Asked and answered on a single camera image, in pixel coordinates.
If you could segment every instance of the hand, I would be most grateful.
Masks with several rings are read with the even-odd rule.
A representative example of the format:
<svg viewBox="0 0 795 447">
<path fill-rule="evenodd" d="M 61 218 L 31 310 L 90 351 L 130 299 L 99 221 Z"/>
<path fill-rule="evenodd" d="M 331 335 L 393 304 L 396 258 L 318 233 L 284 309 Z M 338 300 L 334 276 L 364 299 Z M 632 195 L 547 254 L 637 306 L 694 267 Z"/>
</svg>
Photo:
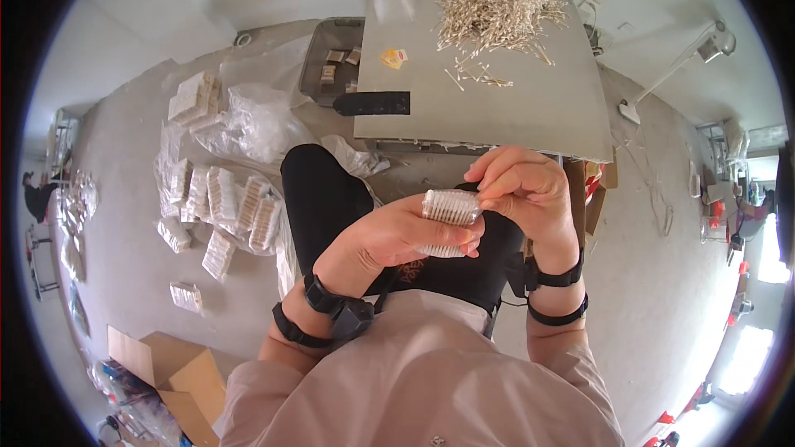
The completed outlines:
<svg viewBox="0 0 795 447">
<path fill-rule="evenodd" d="M 577 264 L 580 244 L 571 219 L 569 181 L 555 161 L 521 147 L 498 147 L 463 177 L 482 180 L 481 208 L 511 219 L 532 240 L 542 272 L 562 274 Z"/>
<path fill-rule="evenodd" d="M 340 295 L 361 297 L 384 267 L 427 257 L 421 245 L 458 245 L 477 257 L 485 225 L 458 227 L 423 219 L 424 194 L 384 205 L 345 228 L 315 262 L 313 272 L 326 288 Z"/>
</svg>

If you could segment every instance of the pile of cotton swabs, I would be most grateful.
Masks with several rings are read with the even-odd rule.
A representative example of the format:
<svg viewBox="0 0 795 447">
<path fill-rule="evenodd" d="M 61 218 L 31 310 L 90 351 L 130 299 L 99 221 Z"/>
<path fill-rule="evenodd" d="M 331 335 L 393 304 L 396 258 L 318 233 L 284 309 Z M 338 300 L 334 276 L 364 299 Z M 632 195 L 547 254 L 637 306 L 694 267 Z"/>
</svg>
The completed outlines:
<svg viewBox="0 0 795 447">
<path fill-rule="evenodd" d="M 553 65 L 539 42 L 541 21 L 547 19 L 558 27 L 565 26 L 563 0 L 440 0 L 443 9 L 439 30 L 438 50 L 455 46 L 463 53 L 463 60 L 455 60 L 456 75 L 448 75 L 459 85 L 460 80 L 496 86 L 511 86 L 512 82 L 493 77 L 488 65 L 482 63 L 466 66 L 484 50 L 489 52 L 504 47 L 533 54 Z"/>
</svg>

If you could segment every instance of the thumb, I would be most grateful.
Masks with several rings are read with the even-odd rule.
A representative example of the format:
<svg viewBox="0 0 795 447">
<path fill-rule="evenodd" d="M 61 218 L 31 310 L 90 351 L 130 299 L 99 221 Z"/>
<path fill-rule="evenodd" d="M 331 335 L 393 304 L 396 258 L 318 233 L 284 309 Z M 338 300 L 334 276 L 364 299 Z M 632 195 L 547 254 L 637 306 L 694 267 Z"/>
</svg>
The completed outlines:
<svg viewBox="0 0 795 447">
<path fill-rule="evenodd" d="M 463 245 L 477 236 L 472 230 L 439 221 L 417 218 L 412 221 L 409 243 L 412 245 Z"/>
<path fill-rule="evenodd" d="M 502 197 L 487 199 L 480 203 L 480 208 L 486 211 L 494 211 L 495 213 L 502 214 L 514 223 L 518 224 L 517 216 L 519 214 L 519 197 L 513 194 L 506 194 Z"/>
</svg>

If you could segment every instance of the lamp arm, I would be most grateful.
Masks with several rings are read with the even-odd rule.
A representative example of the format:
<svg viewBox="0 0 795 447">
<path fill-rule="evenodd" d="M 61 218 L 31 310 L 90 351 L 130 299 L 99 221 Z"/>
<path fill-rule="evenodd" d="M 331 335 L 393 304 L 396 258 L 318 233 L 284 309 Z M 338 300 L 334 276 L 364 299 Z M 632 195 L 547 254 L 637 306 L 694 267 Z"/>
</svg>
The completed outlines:
<svg viewBox="0 0 795 447">
<path fill-rule="evenodd" d="M 656 89 L 662 82 L 664 82 L 669 76 L 673 75 L 673 73 L 681 68 L 682 64 L 688 62 L 696 53 L 698 52 L 699 46 L 709 38 L 711 35 L 711 31 L 705 31 L 702 33 L 698 40 L 691 43 L 690 46 L 681 53 L 681 55 L 671 64 L 669 69 L 663 74 L 660 78 L 658 78 L 648 89 L 643 90 L 640 94 L 632 97 L 628 104 L 630 105 L 637 105 L 641 99 L 647 95 L 649 95 L 652 90 Z"/>
</svg>

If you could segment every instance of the lamp base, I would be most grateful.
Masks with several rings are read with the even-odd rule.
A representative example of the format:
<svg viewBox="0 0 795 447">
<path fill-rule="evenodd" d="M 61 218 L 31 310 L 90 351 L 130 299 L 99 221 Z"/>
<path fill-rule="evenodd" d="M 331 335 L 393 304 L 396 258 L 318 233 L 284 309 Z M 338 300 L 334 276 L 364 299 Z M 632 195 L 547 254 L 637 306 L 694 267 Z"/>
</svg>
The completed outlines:
<svg viewBox="0 0 795 447">
<path fill-rule="evenodd" d="M 621 101 L 619 104 L 619 113 L 633 123 L 641 124 L 641 118 L 638 115 L 638 111 L 635 110 L 634 104 L 630 105 L 626 100 Z"/>
</svg>

